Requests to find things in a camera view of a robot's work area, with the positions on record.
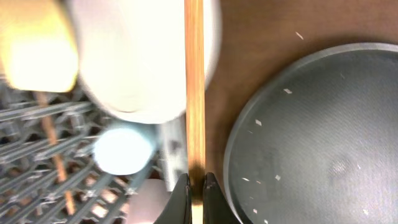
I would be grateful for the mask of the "blue cup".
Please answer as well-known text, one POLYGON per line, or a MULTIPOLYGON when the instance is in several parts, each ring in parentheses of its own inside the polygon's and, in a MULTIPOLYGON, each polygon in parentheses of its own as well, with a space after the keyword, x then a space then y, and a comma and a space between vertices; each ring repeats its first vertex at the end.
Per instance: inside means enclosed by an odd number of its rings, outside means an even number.
POLYGON ((112 175, 130 175, 142 170, 157 150, 155 126, 120 122, 111 124, 93 145, 93 159, 112 175))

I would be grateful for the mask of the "pink cup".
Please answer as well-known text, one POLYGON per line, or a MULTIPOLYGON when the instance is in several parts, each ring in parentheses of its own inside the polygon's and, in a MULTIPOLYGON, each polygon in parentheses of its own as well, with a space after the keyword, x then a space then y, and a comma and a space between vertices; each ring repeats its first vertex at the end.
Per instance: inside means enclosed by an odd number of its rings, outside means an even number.
POLYGON ((146 179, 136 195, 129 199, 129 212, 126 224, 154 223, 163 212, 170 198, 165 182, 159 179, 146 179))

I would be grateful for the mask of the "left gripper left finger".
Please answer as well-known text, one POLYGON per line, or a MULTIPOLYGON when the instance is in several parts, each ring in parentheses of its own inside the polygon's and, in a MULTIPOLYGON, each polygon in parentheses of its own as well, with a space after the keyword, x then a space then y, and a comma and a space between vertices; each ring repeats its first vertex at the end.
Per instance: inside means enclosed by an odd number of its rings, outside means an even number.
POLYGON ((192 199, 188 174, 182 174, 154 224, 191 224, 192 199))

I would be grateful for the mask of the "white plate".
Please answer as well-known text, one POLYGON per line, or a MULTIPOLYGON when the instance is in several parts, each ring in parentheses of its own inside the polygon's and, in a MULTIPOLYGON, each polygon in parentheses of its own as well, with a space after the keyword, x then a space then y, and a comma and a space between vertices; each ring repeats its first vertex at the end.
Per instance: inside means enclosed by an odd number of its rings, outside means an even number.
POLYGON ((108 114, 165 123, 186 108, 183 0, 69 0, 79 84, 108 114))

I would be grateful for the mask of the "yellow bowl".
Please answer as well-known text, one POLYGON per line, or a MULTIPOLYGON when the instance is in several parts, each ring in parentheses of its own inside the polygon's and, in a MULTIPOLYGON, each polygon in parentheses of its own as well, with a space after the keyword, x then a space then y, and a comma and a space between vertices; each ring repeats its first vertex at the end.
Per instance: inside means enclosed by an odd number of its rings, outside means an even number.
POLYGON ((18 90, 68 92, 78 51, 65 7, 54 0, 1 0, 1 64, 18 90))

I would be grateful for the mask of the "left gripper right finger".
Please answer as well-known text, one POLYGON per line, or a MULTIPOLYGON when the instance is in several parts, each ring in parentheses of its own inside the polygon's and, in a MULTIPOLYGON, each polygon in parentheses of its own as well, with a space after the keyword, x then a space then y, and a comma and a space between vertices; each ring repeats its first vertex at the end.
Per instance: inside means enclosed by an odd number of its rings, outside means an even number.
POLYGON ((203 186, 203 223, 240 224, 212 172, 206 173, 203 186))

